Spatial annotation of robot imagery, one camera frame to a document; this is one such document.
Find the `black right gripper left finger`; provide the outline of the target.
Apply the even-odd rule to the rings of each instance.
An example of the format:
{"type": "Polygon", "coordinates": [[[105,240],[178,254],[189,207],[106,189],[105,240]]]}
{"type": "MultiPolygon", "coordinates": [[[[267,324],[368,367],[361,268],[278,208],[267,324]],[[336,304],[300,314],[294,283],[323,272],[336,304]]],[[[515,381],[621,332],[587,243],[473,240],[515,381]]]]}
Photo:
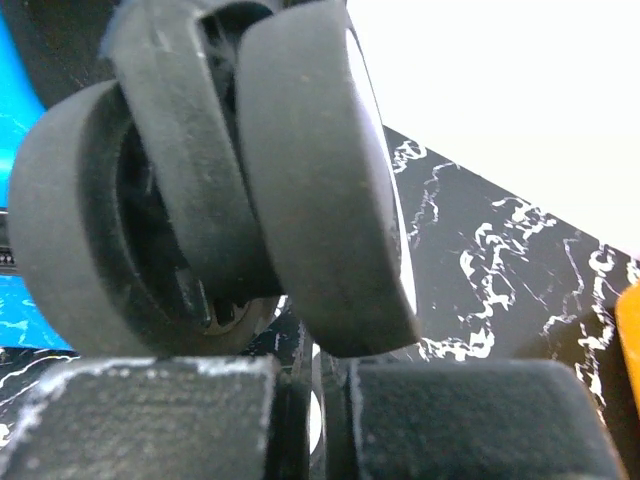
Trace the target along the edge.
{"type": "Polygon", "coordinates": [[[46,371],[5,479],[305,479],[309,393],[272,357],[81,359],[46,371]]]}

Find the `orange plastic basket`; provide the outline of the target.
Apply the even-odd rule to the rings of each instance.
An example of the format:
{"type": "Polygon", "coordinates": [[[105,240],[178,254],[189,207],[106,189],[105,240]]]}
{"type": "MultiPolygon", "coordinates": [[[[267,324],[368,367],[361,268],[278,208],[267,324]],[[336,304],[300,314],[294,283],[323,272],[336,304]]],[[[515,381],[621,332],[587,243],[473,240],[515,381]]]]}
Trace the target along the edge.
{"type": "Polygon", "coordinates": [[[618,336],[625,360],[627,375],[634,397],[636,408],[639,408],[640,381],[639,381],[639,354],[640,354],[640,327],[639,327],[639,283],[629,286],[624,290],[616,302],[615,319],[618,336]]]}

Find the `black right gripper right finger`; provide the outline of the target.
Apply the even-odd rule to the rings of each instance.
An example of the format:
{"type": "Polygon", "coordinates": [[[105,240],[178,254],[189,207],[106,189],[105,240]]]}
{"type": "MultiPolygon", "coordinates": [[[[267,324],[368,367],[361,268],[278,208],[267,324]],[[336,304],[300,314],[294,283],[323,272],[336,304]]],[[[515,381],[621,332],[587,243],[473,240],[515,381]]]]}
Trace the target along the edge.
{"type": "Polygon", "coordinates": [[[548,360],[319,357],[331,479],[624,479],[591,396],[548,360]]]}

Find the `blue fish-print suitcase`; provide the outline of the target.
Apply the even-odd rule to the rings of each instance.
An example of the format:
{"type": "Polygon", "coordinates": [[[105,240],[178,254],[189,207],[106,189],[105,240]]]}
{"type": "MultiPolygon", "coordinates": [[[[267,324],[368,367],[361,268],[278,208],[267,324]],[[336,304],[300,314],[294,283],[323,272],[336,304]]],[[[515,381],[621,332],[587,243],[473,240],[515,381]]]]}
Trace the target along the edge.
{"type": "Polygon", "coordinates": [[[287,297],[338,357],[420,336],[384,128],[342,1],[5,1],[46,110],[8,236],[84,356],[243,350],[287,297]]]}

